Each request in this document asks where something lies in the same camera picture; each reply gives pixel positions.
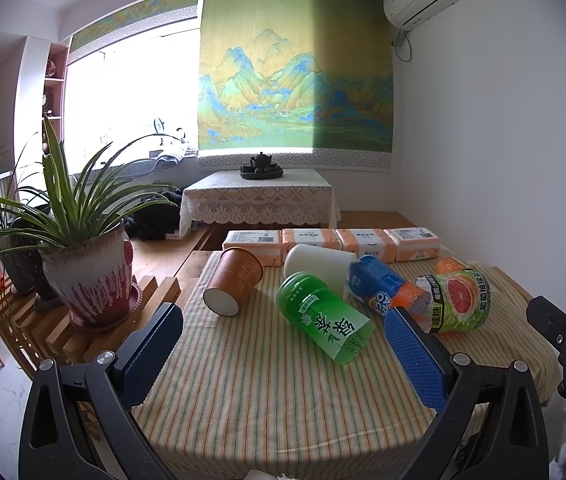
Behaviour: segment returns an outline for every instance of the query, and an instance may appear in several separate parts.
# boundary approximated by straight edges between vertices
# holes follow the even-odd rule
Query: ceramic flower pot
[[[133,250],[123,222],[82,244],[40,252],[45,276],[74,324],[109,328],[138,308],[142,294],[132,283]]]
[[[41,209],[45,212],[46,209],[49,208],[50,206],[41,206],[37,209]],[[10,227],[32,228],[33,226],[25,220],[17,219],[12,222],[12,225]],[[33,240],[32,238],[29,238],[27,236],[9,235],[7,238],[10,247],[20,247],[36,244],[36,240]],[[52,302],[57,297],[57,293],[54,292],[54,290],[48,283],[45,274],[43,273],[43,261],[41,260],[39,251],[19,251],[12,253],[11,256],[13,257],[16,266],[21,269],[23,274],[26,276],[26,279],[30,282],[31,288],[35,290],[39,297],[44,301]],[[8,275],[10,275],[10,277],[12,278],[12,273],[10,272],[9,267],[6,267],[6,269]]]
[[[10,248],[9,237],[0,238],[0,250]],[[1,263],[6,269],[7,275],[12,280],[12,284],[18,294],[26,294],[32,290],[32,280],[26,271],[26,267],[19,260],[19,253],[8,253],[1,256]]]

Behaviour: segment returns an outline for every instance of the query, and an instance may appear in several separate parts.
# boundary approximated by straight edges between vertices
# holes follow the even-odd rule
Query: striped tablecloth
[[[295,478],[338,479],[404,460],[431,422],[375,320],[364,351],[346,366],[332,360],[275,306],[282,267],[267,267],[249,305],[234,318],[205,307],[213,253],[185,308],[183,336],[134,415],[174,471],[243,478],[260,469]],[[394,264],[405,278],[433,272],[436,260]],[[492,285],[487,322],[440,335],[450,352],[507,367],[525,360],[541,402],[559,383],[551,347],[525,321],[525,301],[493,269],[472,264]],[[472,429],[477,431],[481,407]]]

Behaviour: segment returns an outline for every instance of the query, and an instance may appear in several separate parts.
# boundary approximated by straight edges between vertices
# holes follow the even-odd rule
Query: wooden platform
[[[81,329],[70,323],[68,308],[62,306],[44,314],[34,311],[34,295],[17,297],[5,293],[0,298],[0,335],[15,360],[30,376],[45,358],[61,364],[90,362],[104,350],[116,351],[124,339],[139,330],[165,302],[181,295],[175,276],[154,276],[139,280],[143,300],[134,314],[118,327],[106,332]]]

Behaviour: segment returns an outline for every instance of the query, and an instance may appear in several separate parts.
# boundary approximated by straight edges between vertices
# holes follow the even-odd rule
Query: teapot
[[[252,168],[261,168],[264,170],[265,168],[269,168],[271,165],[272,157],[270,155],[264,155],[263,152],[260,152],[257,156],[250,158],[250,166]]]

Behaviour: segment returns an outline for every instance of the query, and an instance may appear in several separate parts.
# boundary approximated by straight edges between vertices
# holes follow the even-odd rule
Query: window curtain
[[[383,0],[204,0],[201,165],[389,171],[391,53]]]
[[[88,25],[72,37],[68,63],[151,28],[197,17],[199,0],[143,0]]]

